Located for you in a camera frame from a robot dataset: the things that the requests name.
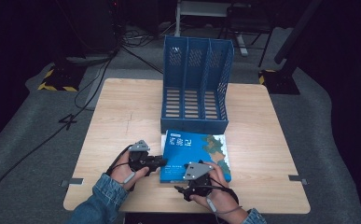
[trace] hand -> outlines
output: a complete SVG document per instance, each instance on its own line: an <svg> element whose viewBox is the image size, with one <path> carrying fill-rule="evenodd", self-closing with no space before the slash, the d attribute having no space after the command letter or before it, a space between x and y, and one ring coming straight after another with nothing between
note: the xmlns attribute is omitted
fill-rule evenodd
<svg viewBox="0 0 361 224"><path fill-rule="evenodd" d="M130 157L130 151L127 150L116 162L115 166L116 165L119 165L119 166L116 167L110 175L110 177L112 179L116 180L118 183L124 183L124 180L127 179L133 173L130 165L128 164L129 157ZM147 172L148 172L148 167L144 167L143 169L137 171L134 174L134 177L132 177L131 180L129 180L122 187L125 190L129 190L133 186L133 184L135 184L137 180L139 180L140 178L145 176L147 174Z"/></svg>
<svg viewBox="0 0 361 224"><path fill-rule="evenodd" d="M224 187L228 188L229 184L226 182L224 178L223 171L221 167L212 162L205 162L205 164L211 165L214 167L214 170L209 172L212 180L212 186L221 187L218 183L222 184ZM216 214L226 220L228 223L242 223L247 218L247 212L242 208L239 208L239 205L232 198L232 196L221 190L221 189L213 189L209 194L209 199L213 202L215 208L217 209ZM189 197L192 201L206 207L211 210L209 204L207 203L206 197L202 197L199 195L191 195Z"/></svg>

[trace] blue plastic file organizer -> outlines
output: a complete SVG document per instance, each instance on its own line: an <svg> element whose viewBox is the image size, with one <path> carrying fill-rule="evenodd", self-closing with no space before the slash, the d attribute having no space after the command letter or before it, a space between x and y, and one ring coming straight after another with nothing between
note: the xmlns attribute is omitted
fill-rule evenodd
<svg viewBox="0 0 361 224"><path fill-rule="evenodd" d="M224 133L232 42L165 36L163 57L161 132Z"/></svg>

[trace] gray carpet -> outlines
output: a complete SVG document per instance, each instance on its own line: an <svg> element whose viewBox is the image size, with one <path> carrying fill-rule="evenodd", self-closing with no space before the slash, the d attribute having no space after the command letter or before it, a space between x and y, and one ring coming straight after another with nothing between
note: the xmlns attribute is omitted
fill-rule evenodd
<svg viewBox="0 0 361 224"><path fill-rule="evenodd" d="M257 67L261 50L250 49L247 58L236 50L230 82L257 84L257 72L261 69L280 69L283 64L274 63L273 57L290 32L289 29L275 30L261 68ZM217 30L190 29L182 35L216 37ZM129 50L162 68L162 39ZM103 72L101 65L88 68L80 84L81 89L86 87L84 91L38 91L50 66L25 83L30 95L0 133L0 176L56 133L62 127L58 121L69 114L75 115L95 90L99 95L98 82L91 82ZM162 75L121 51L109 64L104 77L160 79ZM269 223L361 223L354 181L332 138L330 99L325 90L302 71L296 70L293 77L301 95L271 95L271 99L299 175L309 182L304 188L311 212L307 215L264 214L264 217ZM95 104L96 98L88 109L93 109ZM71 212L63 209L66 188L60 187L60 183L72 177L92 115L92 111L81 112L68 131L60 131L4 178L0 184L0 223L63 223L71 216Z"/></svg>

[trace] denim sleeve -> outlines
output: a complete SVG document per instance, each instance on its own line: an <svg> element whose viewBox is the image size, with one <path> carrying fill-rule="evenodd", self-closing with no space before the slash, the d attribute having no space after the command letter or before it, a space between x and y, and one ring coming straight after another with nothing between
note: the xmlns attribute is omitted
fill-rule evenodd
<svg viewBox="0 0 361 224"><path fill-rule="evenodd" d="M242 222L242 224L266 224L265 218L253 208L249 212L249 216Z"/></svg>
<svg viewBox="0 0 361 224"><path fill-rule="evenodd" d="M128 192L110 176L102 174L87 201L76 207L68 224L113 223Z"/></svg>

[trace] blue book cover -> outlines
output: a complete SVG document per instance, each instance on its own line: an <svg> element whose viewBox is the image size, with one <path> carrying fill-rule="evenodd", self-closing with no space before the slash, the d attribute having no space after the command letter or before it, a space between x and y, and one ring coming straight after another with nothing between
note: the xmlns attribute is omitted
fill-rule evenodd
<svg viewBox="0 0 361 224"><path fill-rule="evenodd" d="M160 168L160 183L183 183L185 164L191 161L212 161L223 170L230 182L229 158L224 134L189 133L168 130L163 146L163 158L168 162Z"/></svg>

